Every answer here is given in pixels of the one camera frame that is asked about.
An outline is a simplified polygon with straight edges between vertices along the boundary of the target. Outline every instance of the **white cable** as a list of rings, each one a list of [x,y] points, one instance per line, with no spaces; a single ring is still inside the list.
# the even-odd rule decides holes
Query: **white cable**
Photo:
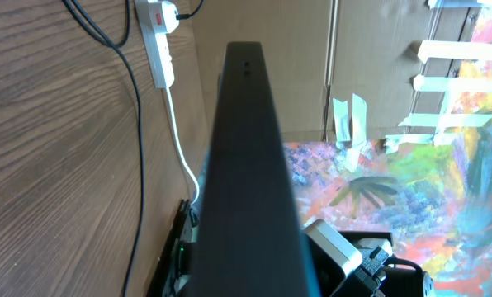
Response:
[[[180,145],[180,139],[178,138],[177,120],[174,116],[173,97],[171,96],[171,90],[169,90],[169,87],[165,88],[165,92],[167,93],[167,100],[168,100],[168,105],[169,105],[169,114],[171,115],[171,123],[173,125],[174,143],[176,144],[176,147],[177,147],[178,157],[180,157],[180,160],[182,161],[183,167],[186,169],[187,174],[189,174],[189,176],[193,180],[193,183],[195,184],[196,194],[195,194],[195,198],[192,201],[192,204],[193,204],[196,202],[196,200],[198,199],[198,196],[200,195],[200,187],[198,186],[198,181],[196,180],[195,175],[193,174],[193,172],[189,168],[189,165],[187,165],[186,159],[183,156],[182,146]]]

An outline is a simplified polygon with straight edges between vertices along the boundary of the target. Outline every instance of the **brown wooden table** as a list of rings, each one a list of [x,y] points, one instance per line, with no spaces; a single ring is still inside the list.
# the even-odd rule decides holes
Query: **brown wooden table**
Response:
[[[191,11],[187,0],[174,2]],[[122,37],[123,0],[81,3],[114,42]],[[194,187],[173,146],[133,2],[131,13],[121,51],[143,100],[146,210],[130,295],[142,296],[178,201]],[[208,132],[191,21],[168,40],[180,138],[199,172]],[[125,66],[61,1],[0,1],[0,296],[121,294],[140,207],[136,127]]]

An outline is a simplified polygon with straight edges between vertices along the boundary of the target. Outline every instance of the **white power adapter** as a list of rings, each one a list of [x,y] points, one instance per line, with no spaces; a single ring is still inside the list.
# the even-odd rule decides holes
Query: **white power adapter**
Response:
[[[174,71],[167,33],[179,24],[177,7],[169,1],[135,0],[155,87],[171,87]]]

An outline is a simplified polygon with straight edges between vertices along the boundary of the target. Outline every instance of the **painted palm tree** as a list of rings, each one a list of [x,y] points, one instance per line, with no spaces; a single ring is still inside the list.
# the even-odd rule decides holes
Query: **painted palm tree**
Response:
[[[398,194],[398,191],[392,187],[396,182],[393,177],[359,177],[350,181],[341,189],[338,196],[330,202],[330,205],[338,205],[348,196],[348,193],[351,193],[353,218],[356,218],[357,208],[360,205],[360,196],[369,200],[376,208],[381,208],[376,199],[381,200],[384,205],[394,205],[395,202],[391,199],[391,196]]]

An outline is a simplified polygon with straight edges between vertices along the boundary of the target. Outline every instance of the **white plug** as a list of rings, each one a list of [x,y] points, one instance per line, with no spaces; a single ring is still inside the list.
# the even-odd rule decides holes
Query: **white plug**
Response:
[[[135,5],[154,86],[171,87],[174,82],[173,58],[165,34],[178,27],[177,7],[169,1],[153,0],[135,0]]]

